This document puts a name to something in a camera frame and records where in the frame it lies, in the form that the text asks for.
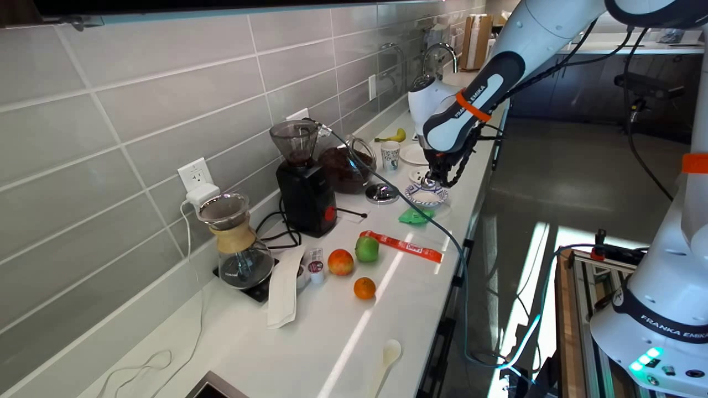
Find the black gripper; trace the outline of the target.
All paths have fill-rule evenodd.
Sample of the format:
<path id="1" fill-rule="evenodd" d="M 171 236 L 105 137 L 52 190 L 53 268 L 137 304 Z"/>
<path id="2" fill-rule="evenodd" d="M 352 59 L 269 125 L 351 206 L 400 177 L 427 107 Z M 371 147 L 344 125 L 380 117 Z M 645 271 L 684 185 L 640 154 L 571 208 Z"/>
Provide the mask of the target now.
<path id="1" fill-rule="evenodd" d="M 429 162 L 427 177 L 441 185 L 457 185 L 470 157 L 471 157 L 471 147 L 467 147 L 467 145 L 463 145 L 461 149 L 455 149 L 455 152 L 429 149 L 427 152 L 427 162 Z"/>

